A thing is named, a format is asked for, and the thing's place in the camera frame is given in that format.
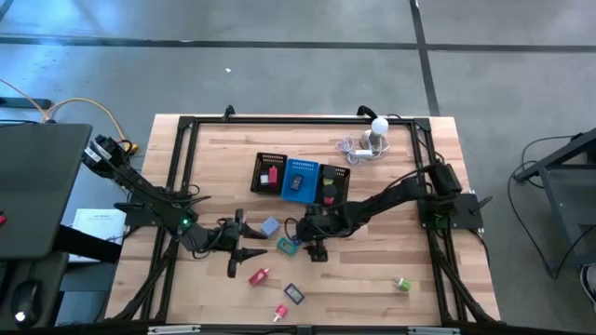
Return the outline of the dark grey side desk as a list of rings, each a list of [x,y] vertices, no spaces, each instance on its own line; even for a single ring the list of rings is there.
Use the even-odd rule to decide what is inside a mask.
[[[0,127],[0,260],[52,250],[91,132],[86,124]]]

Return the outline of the person's shoe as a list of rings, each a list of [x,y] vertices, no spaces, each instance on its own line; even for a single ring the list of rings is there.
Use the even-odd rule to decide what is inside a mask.
[[[579,279],[590,301],[596,306],[596,263],[582,266]]]

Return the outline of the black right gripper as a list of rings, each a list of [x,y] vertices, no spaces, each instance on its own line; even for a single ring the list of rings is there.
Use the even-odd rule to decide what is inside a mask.
[[[323,240],[344,235],[345,226],[335,213],[326,213],[321,207],[307,207],[297,223],[297,238],[305,243],[311,261],[327,261],[328,252]]]

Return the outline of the black mouse pad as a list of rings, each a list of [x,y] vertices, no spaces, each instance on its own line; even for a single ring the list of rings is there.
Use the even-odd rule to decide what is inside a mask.
[[[0,330],[42,328],[52,324],[67,260],[67,254],[55,252],[41,260],[0,261]],[[10,298],[15,287],[29,279],[42,284],[42,313],[33,326],[19,328],[10,313]]]

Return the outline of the black plastic basket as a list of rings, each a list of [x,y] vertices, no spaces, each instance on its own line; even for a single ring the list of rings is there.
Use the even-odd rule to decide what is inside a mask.
[[[257,153],[252,172],[251,191],[256,194],[281,195],[287,161],[288,156],[285,154]],[[272,166],[278,168],[278,187],[276,189],[271,188],[269,184],[262,185],[260,183],[260,176],[263,174],[268,176],[268,169]]]
[[[322,206],[324,206],[323,202],[322,202],[322,188],[324,186],[322,184],[322,170],[325,166],[331,166],[331,165],[322,164],[319,166],[318,183],[317,183],[316,197],[315,197],[315,202]],[[337,205],[337,204],[343,203],[347,200],[347,194],[348,194],[348,190],[349,190],[349,180],[350,180],[350,169],[347,167],[337,167],[337,166],[333,166],[333,167],[335,167],[336,171],[337,171],[337,175],[336,175],[336,178],[335,178],[334,184],[333,184],[337,188],[337,195],[335,197],[333,205]]]

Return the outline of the blue plastic basket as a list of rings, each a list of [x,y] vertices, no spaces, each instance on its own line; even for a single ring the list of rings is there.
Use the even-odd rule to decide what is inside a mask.
[[[281,198],[291,202],[311,204],[316,197],[319,163],[314,161],[289,158],[287,161],[281,189]],[[298,192],[290,189],[294,174],[304,177],[302,188]]]

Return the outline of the black side table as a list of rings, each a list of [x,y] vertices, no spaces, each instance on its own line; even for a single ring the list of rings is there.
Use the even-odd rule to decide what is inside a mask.
[[[569,244],[559,261],[545,263],[553,275],[565,264],[596,262],[596,127],[564,139],[563,147],[541,159],[523,156],[512,174],[517,183],[540,179],[553,220]]]

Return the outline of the white bulb table lamp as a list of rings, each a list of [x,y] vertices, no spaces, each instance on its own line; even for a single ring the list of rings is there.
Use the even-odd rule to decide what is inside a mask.
[[[365,150],[380,153],[386,146],[385,135],[388,132],[389,124],[384,118],[373,119],[371,128],[363,132],[360,138],[360,147]]]

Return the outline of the black computer mouse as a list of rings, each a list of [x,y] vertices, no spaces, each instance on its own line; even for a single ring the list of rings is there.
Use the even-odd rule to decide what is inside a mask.
[[[19,328],[31,327],[42,313],[42,284],[35,279],[19,283],[10,298],[10,313]]]

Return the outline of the white paper booklet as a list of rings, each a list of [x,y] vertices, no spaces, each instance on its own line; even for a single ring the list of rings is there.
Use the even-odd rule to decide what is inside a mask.
[[[71,228],[122,245],[126,233],[127,214],[119,209],[80,208],[76,211]]]

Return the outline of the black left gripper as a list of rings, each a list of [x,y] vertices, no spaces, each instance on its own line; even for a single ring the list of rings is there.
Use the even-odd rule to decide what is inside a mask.
[[[236,210],[233,218],[220,218],[217,222],[220,224],[220,230],[217,233],[217,238],[212,249],[225,251],[230,254],[227,264],[227,276],[229,278],[235,278],[239,264],[267,252],[266,249],[240,248],[238,243],[241,233],[243,237],[249,239],[267,239],[268,235],[252,229],[245,223],[244,211],[241,208]]]

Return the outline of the silver metal bracket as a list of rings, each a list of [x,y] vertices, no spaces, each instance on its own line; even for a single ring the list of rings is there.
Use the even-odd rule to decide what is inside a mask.
[[[166,325],[147,329],[147,335],[194,335],[200,332],[200,325]]]
[[[459,328],[408,327],[408,335],[461,335]]]

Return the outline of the grey cube charger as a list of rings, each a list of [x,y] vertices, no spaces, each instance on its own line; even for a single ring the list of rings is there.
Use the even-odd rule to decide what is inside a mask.
[[[269,218],[267,218],[261,225],[260,225],[260,229],[261,232],[267,236],[271,236],[273,235],[280,227],[280,223],[278,222],[278,220],[271,216]]]

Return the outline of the black floor bar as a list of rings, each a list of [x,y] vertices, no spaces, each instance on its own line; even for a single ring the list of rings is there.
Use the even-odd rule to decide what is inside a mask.
[[[40,109],[46,110],[52,106],[52,101],[47,99],[33,99],[29,101],[26,98],[0,97],[0,107],[15,109]]]

